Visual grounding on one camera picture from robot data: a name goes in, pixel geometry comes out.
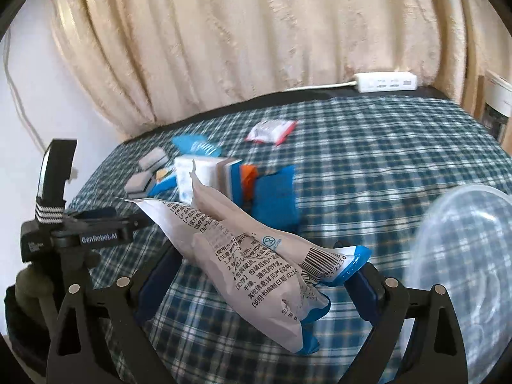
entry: power strip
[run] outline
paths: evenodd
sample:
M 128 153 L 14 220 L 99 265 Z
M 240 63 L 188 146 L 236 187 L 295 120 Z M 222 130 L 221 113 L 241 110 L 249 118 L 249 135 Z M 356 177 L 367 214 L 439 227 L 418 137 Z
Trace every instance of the power strip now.
M 367 72 L 355 74 L 359 92 L 413 91 L 418 78 L 410 72 Z

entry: white plastic bag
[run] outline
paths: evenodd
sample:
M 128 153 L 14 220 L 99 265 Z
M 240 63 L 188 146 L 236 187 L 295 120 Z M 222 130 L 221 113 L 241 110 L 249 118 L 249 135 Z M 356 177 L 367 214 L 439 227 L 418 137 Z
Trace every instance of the white plastic bag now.
M 314 285 L 334 286 L 348 278 L 369 250 L 349 247 L 342 254 L 268 228 L 190 176 L 193 207 L 153 198 L 132 202 L 206 273 L 240 316 L 290 352 L 316 352 L 318 341 L 303 325 L 327 314 L 331 301 Z
M 192 206 L 216 220 L 228 221 L 232 232 L 247 232 L 286 261 L 300 266 L 311 284 L 342 285 L 370 258 L 371 250 L 363 246 L 327 249 L 300 236 L 269 228 L 241 210 L 221 192 L 192 178 Z
M 329 298 L 293 262 L 285 261 L 246 233 L 189 206 L 158 199 L 136 200 L 189 262 L 198 265 L 240 316 L 269 338 L 299 354 L 318 350 L 302 325 L 329 312 Z

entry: plaid bedsheet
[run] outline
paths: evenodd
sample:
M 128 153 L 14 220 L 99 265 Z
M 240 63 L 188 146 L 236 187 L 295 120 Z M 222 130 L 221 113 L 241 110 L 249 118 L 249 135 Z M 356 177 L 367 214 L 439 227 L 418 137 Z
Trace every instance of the plaid bedsheet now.
M 278 147 L 245 142 L 263 119 L 297 120 L 298 126 Z M 225 156 L 253 163 L 260 173 L 295 165 L 301 236 L 326 247 L 340 238 L 370 247 L 371 262 L 399 279 L 415 230 L 439 195 L 467 183 L 512 193 L 512 159 L 454 103 L 357 97 L 238 112 L 120 145 L 70 207 L 137 210 L 116 198 L 124 197 L 137 160 L 156 146 L 174 158 L 178 152 L 171 138 L 183 133 L 208 135 Z M 159 197 L 176 200 L 177 192 Z M 133 274 L 164 240 L 154 226 L 129 246 L 102 250 L 102 262 L 92 271 L 96 287 Z M 332 309 L 312 327 L 321 349 L 310 356 L 288 353 L 241 319 L 202 271 L 186 262 L 145 330 L 178 383 L 331 384 L 354 359 L 370 324 L 359 318 L 343 287 L 322 287 L 322 292 Z M 130 380 L 111 333 L 108 341 L 121 377 Z M 397 346 L 382 382 L 393 377 L 399 360 Z

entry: white cable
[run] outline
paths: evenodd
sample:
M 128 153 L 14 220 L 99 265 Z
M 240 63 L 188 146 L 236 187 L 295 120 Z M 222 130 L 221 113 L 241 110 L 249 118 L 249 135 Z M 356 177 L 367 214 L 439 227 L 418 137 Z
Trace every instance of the white cable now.
M 290 91 L 302 91 L 303 89 L 329 89 L 329 88 L 341 88 L 343 86 L 356 86 L 356 81 L 345 82 L 342 84 L 330 84 L 330 85 L 311 85 L 311 86 L 299 86 L 297 88 L 285 89 L 285 92 Z
M 11 29 L 9 28 L 9 29 L 7 29 L 7 33 L 5 36 L 5 45 L 4 45 L 5 77 L 7 79 L 7 83 L 9 84 L 9 89 L 11 90 L 12 101 L 14 102 L 14 106 L 16 107 L 16 113 L 18 114 L 18 117 L 19 117 L 22 125 L 25 127 L 25 130 L 27 130 L 27 133 L 29 134 L 32 141 L 34 142 L 34 145 L 44 155 L 44 152 L 46 151 L 44 142 L 41 139 L 40 135 L 37 133 L 37 131 L 34 128 L 34 126 L 32 125 L 32 123 L 29 121 L 27 114 L 25 113 L 25 107 L 23 106 L 23 103 L 21 102 L 20 94 L 19 94 L 19 92 L 16 88 L 16 85 L 14 84 L 14 81 L 12 79 L 12 76 L 9 72 L 9 52 L 10 52 L 10 50 L 11 50 Z

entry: clear plastic container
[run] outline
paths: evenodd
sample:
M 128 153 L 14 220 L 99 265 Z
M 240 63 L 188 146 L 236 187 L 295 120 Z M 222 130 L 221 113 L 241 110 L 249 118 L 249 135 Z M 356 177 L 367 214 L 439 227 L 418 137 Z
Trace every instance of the clear plastic container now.
M 512 197 L 483 185 L 450 190 L 432 204 L 410 250 L 404 285 L 446 287 L 462 331 L 469 383 L 480 383 L 512 340 Z M 413 323 L 404 323 L 402 354 Z

